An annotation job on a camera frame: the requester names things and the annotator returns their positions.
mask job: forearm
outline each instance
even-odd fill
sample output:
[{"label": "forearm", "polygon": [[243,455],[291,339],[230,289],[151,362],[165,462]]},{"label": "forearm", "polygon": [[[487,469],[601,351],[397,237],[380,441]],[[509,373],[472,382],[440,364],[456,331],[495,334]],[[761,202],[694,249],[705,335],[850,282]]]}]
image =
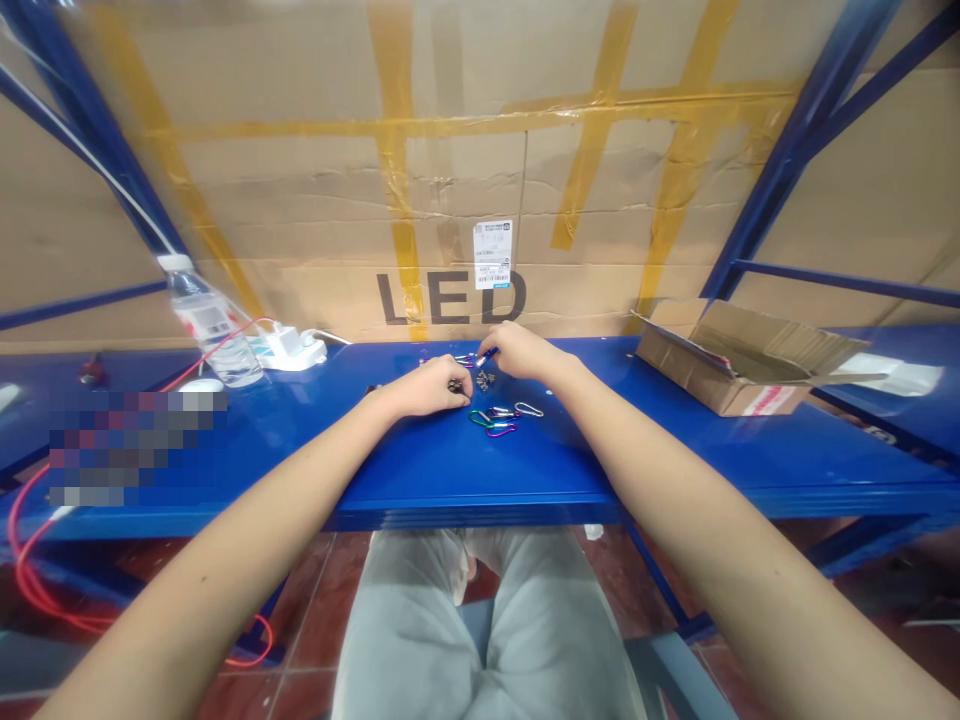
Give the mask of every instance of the forearm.
[{"label": "forearm", "polygon": [[[240,629],[394,419],[368,396],[245,492],[147,586],[38,717],[192,716]],[[86,692],[104,686],[115,689]]]},{"label": "forearm", "polygon": [[954,698],[730,483],[575,358],[547,379],[624,505],[693,585],[784,717],[925,717]]}]

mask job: blue workbench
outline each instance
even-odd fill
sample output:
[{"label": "blue workbench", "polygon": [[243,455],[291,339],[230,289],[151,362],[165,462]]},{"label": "blue workbench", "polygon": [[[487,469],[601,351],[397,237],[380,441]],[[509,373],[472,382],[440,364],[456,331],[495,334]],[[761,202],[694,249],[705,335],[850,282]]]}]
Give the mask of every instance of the blue workbench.
[{"label": "blue workbench", "polygon": [[90,353],[0,356],[0,382],[20,386],[20,396],[0,413],[0,477],[42,460],[50,443],[50,411],[68,393],[137,391],[162,387],[197,359],[196,349],[105,352],[100,387],[77,376]]},{"label": "blue workbench", "polygon": [[[556,343],[580,356],[768,517],[864,516],[815,548],[813,558],[829,574],[948,527],[960,513],[960,479],[817,408],[802,405],[786,417],[721,418],[634,357],[635,337]],[[192,536],[349,410],[368,386],[396,379],[421,358],[475,348],[476,343],[352,345],[332,348],[326,364],[302,373],[268,371],[265,380],[230,391],[229,410],[213,433],[220,447],[183,451],[171,460],[177,467],[157,471],[153,495],[141,491],[145,501],[154,501],[171,486],[202,486],[201,502],[84,508],[50,532],[51,541],[63,542],[46,546],[65,551],[44,554],[44,572],[79,583],[86,592],[102,590],[98,583],[109,585],[104,594],[116,598],[114,571],[93,567],[89,558],[71,552],[76,545],[71,541]],[[465,410],[400,422],[360,468],[328,529],[623,521],[617,497],[556,397],[538,383],[508,377],[492,363],[485,369],[496,381],[489,393],[477,391],[474,408],[523,401],[545,417],[521,418],[517,432],[496,439],[471,423]],[[56,471],[50,481],[58,481]],[[24,537],[49,515],[44,495],[38,488],[27,502]],[[10,502],[9,496],[0,499],[0,512]],[[76,569],[76,563],[83,567]]]},{"label": "blue workbench", "polygon": [[891,433],[898,445],[940,461],[960,475],[960,325],[843,328],[835,332],[867,340],[869,352],[944,368],[936,389],[904,398],[856,385],[817,391],[824,400]]}]

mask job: carabiner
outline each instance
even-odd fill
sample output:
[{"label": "carabiner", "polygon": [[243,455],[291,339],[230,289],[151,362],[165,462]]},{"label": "carabiner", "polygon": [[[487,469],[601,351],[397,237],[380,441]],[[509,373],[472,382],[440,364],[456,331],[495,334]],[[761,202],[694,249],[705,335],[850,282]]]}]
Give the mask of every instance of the carabiner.
[{"label": "carabiner", "polygon": [[518,413],[523,413],[524,415],[531,415],[533,417],[543,417],[543,410],[537,410],[533,405],[530,405],[529,403],[516,403],[513,407],[514,409],[516,409]]},{"label": "carabiner", "polygon": [[506,417],[512,417],[512,418],[520,417],[520,413],[514,410],[511,410],[510,408],[492,407],[489,410],[487,410],[487,412],[490,414],[490,417],[494,418],[495,420],[499,418],[506,418]]},{"label": "carabiner", "polygon": [[[479,415],[483,418],[483,420],[477,420],[474,415]],[[493,421],[488,418],[482,410],[471,410],[469,413],[467,413],[467,417],[470,419],[470,422],[476,423],[481,427],[489,428],[493,425]]]},{"label": "carabiner", "polygon": [[[492,433],[490,432],[490,430],[493,428],[504,428],[504,429],[501,430],[500,432]],[[501,437],[508,433],[516,432],[516,430],[517,430],[517,426],[514,425],[513,423],[491,423],[489,426],[487,426],[487,437]]]}]

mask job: white power strip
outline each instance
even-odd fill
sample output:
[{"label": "white power strip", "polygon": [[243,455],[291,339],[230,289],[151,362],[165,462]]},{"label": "white power strip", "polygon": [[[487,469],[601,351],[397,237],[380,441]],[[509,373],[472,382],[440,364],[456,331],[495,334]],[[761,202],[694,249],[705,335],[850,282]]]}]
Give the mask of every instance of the white power strip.
[{"label": "white power strip", "polygon": [[276,332],[247,340],[257,360],[268,370],[298,372],[327,360],[327,345],[323,340],[309,333],[301,336],[293,327],[280,327]]}]

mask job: red cable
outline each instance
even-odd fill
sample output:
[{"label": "red cable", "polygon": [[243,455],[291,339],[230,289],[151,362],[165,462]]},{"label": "red cable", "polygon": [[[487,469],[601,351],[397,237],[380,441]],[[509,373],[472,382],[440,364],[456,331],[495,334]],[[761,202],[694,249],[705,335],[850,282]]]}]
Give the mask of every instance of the red cable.
[{"label": "red cable", "polygon": [[[237,335],[245,332],[250,326],[262,320],[275,322],[273,318],[258,317],[255,320],[251,320],[243,327],[237,328],[227,335],[223,340],[217,343],[213,348],[201,355],[197,362],[187,368],[175,380],[168,383],[160,392],[168,392],[171,388],[176,387],[176,385],[188,377],[190,373],[196,370],[201,363],[203,363],[207,358],[213,355],[213,353],[223,347],[227,341],[232,340]],[[14,579],[21,594],[24,596],[24,598],[26,598],[27,602],[29,602],[37,610],[40,610],[51,617],[64,620],[65,622],[81,630],[102,635],[114,622],[115,618],[79,615],[66,611],[47,591],[47,589],[43,586],[43,583],[40,582],[40,578],[34,572],[33,568],[27,563],[27,557],[30,555],[30,552],[33,550],[34,546],[37,544],[43,534],[53,527],[53,524],[56,521],[53,518],[46,520],[43,525],[41,525],[40,528],[30,537],[30,539],[24,543],[23,546],[20,545],[20,540],[17,536],[17,526],[20,523],[20,512],[23,509],[24,500],[26,499],[27,494],[37,485],[37,483],[40,482],[41,479],[43,479],[48,470],[50,470],[49,462],[40,468],[26,483],[24,483],[19,494],[14,499],[13,504],[10,506],[10,513],[7,515],[7,542],[10,545],[10,549],[13,551],[14,557],[16,557]],[[255,660],[242,661],[227,658],[227,665],[241,668],[259,665],[273,649],[273,628],[270,627],[270,623],[265,617],[263,617],[263,615],[259,613],[254,615],[254,619],[263,623],[263,626],[267,631],[266,648]]]}]

